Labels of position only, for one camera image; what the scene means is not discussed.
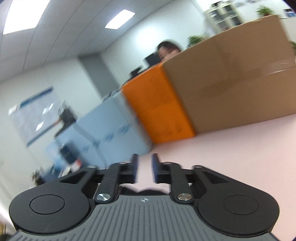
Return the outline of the large brown cardboard box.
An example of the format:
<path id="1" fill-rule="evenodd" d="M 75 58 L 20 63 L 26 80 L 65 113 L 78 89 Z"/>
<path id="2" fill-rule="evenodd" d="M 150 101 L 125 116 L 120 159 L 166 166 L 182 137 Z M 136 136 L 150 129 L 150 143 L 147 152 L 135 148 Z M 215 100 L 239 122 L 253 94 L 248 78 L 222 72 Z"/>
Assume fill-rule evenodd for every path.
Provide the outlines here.
<path id="1" fill-rule="evenodd" d="M 295 56 L 276 15 L 204 40 L 163 68 L 199 133 L 295 113 Z"/>

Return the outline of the light blue cardboard box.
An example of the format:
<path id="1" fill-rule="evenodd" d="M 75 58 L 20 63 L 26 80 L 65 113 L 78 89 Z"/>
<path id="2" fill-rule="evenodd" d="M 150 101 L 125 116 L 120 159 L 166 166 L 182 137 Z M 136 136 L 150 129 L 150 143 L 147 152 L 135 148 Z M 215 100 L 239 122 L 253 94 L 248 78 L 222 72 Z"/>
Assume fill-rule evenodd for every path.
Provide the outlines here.
<path id="1" fill-rule="evenodd" d="M 149 153 L 152 141 L 123 92 L 117 91 L 48 145 L 46 153 L 56 164 L 66 163 L 62 146 L 69 147 L 83 165 L 104 169 L 128 161 L 133 154 Z"/>

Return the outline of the green potted plant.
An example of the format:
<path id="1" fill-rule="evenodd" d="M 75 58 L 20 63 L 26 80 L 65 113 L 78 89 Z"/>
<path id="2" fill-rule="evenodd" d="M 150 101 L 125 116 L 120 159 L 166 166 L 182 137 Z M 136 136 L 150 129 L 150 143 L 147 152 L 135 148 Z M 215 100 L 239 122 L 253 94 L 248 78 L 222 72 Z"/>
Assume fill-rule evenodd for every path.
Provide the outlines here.
<path id="1" fill-rule="evenodd" d="M 202 34 L 202 35 L 193 35 L 193 36 L 189 36 L 187 38 L 187 48 L 190 48 L 200 42 L 202 42 L 203 40 L 206 40 L 207 39 L 207 35 L 206 33 Z"/>

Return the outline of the white wall poster board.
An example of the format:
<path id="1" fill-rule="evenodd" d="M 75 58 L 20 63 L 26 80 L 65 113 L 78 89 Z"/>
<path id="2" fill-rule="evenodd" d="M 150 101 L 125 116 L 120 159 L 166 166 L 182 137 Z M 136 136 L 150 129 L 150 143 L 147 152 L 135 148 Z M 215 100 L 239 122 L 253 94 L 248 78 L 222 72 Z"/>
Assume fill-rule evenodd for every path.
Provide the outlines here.
<path id="1" fill-rule="evenodd" d="M 50 130 L 59 119 L 62 103 L 54 88 L 47 88 L 21 102 L 10 117 L 26 146 Z"/>

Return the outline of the white glass-door cabinet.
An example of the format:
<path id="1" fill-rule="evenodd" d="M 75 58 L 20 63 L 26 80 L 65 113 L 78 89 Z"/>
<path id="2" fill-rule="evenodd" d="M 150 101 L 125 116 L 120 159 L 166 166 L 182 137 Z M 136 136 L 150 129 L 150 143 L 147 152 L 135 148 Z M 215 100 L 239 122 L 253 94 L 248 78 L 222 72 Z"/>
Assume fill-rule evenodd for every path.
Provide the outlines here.
<path id="1" fill-rule="evenodd" d="M 217 34 L 244 23 L 232 1 L 216 2 L 204 13 Z"/>

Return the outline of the orange cardboard box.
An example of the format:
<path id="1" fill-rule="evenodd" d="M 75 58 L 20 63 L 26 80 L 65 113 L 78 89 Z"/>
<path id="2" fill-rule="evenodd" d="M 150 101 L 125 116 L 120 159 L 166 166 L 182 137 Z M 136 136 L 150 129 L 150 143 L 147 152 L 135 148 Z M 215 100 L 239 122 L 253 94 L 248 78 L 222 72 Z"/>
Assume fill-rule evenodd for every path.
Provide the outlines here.
<path id="1" fill-rule="evenodd" d="M 162 64 L 133 78 L 121 90 L 154 144 L 196 136 Z"/>

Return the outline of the person with dark hair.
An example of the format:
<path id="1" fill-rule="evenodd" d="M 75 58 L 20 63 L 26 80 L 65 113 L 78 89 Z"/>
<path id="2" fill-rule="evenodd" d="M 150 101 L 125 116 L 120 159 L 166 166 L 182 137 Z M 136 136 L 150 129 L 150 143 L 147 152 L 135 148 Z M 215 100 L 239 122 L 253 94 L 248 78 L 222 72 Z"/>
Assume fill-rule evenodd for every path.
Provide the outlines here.
<path id="1" fill-rule="evenodd" d="M 157 46 L 159 60 L 164 62 L 182 52 L 182 49 L 171 41 L 162 41 Z"/>

